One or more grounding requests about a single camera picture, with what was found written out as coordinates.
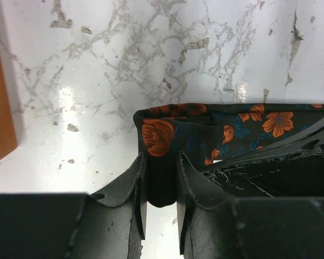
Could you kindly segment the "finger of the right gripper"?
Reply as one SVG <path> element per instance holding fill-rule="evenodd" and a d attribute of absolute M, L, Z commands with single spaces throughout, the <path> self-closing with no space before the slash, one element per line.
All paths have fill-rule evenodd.
<path fill-rule="evenodd" d="M 292 137 L 200 173 L 238 197 L 324 197 L 324 118 Z"/>

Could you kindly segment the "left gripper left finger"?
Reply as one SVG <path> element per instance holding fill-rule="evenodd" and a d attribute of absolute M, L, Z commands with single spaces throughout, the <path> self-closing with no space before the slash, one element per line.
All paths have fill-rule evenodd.
<path fill-rule="evenodd" d="M 0 194 L 0 258 L 140 258 L 146 165 L 93 194 Z"/>

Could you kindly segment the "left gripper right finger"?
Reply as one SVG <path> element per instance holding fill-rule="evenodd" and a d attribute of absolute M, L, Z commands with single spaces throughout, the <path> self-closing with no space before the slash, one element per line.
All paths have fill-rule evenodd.
<path fill-rule="evenodd" d="M 324 258 L 324 197 L 235 197 L 177 158 L 184 258 Z"/>

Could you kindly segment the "black tie orange flowers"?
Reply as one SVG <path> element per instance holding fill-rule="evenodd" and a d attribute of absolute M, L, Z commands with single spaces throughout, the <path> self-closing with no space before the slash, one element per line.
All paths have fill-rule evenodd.
<path fill-rule="evenodd" d="M 176 159 L 184 152 L 195 169 L 215 161 L 241 158 L 291 138 L 324 118 L 324 105 L 173 104 L 141 110 L 133 120 L 139 150 L 148 157 L 148 201 L 156 207 L 177 198 Z M 324 166 L 295 166 L 282 173 L 243 170 L 206 173 L 224 191 L 238 197 L 324 196 Z"/>

